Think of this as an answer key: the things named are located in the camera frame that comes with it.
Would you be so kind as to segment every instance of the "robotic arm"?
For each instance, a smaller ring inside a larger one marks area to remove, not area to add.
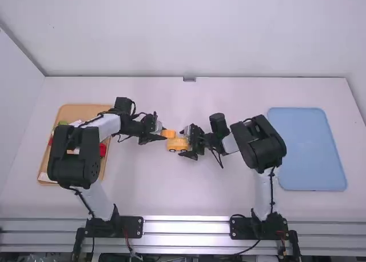
[[[209,117],[212,132],[204,131],[195,124],[183,131],[192,150],[179,155],[198,160],[204,155],[205,148],[215,155],[223,168],[221,157],[240,151],[246,165],[256,171],[256,202],[253,208],[255,215],[265,221],[270,213],[277,211],[273,201],[274,169],[282,164],[286,155],[286,145],[281,136],[263,115],[258,115],[230,126],[226,125],[225,116],[215,113]]]
[[[114,107],[82,123],[59,125],[54,130],[47,174],[61,187],[72,190],[89,210],[85,228],[78,229],[72,261],[77,261],[84,237],[141,238],[143,218],[120,216],[118,209],[105,194],[100,173],[99,143],[109,136],[138,137],[138,144],[164,140],[162,123],[153,114],[136,113],[135,103],[118,97]],[[131,254],[136,256],[128,244]]]
[[[278,240],[280,238],[283,245],[279,248],[279,257],[282,258],[286,255],[284,241],[290,240],[293,245],[293,255],[299,260],[301,254],[297,233],[288,231],[287,221],[279,214],[273,192],[275,168],[282,164],[282,158],[287,153],[284,140],[263,115],[232,124],[231,131],[226,125],[224,114],[215,113],[209,117],[209,120],[212,129],[210,133],[204,133],[195,124],[181,131],[181,134],[188,138],[192,148],[179,155],[198,160],[198,155],[204,155],[207,148],[223,168],[221,156],[240,151],[246,165],[255,170],[255,203],[251,218],[233,215],[230,218],[231,238],[233,240],[257,239],[258,242],[263,239]]]

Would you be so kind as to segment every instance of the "white wall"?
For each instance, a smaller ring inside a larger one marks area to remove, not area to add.
[[[50,76],[342,76],[364,119],[365,14],[365,0],[0,0]]]
[[[44,82],[43,74],[0,29],[0,191]]]

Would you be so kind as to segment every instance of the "table surface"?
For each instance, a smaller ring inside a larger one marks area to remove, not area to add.
[[[208,132],[208,117],[223,112],[230,125],[274,106],[318,107],[326,114],[344,167],[344,192],[292,192],[279,187],[281,213],[290,220],[366,221],[366,129],[344,78],[47,78],[11,172],[0,195],[0,217],[85,218],[71,192],[36,181],[58,108],[67,103],[113,104],[117,96],[137,111],[156,110],[164,127],[195,123]],[[253,171],[239,153],[211,154],[195,162],[169,153],[165,142],[138,146],[112,139],[102,185],[123,215],[249,214],[254,203]]]

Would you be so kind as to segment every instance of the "red object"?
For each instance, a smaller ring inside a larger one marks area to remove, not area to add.
[[[103,143],[100,143],[99,151],[100,151],[101,157],[105,157],[105,154],[107,153],[107,146]]]

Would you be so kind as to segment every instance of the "green object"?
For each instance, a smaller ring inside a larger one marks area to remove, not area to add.
[[[57,123],[57,125],[68,125],[69,123],[67,123],[66,121],[59,121],[58,123]]]

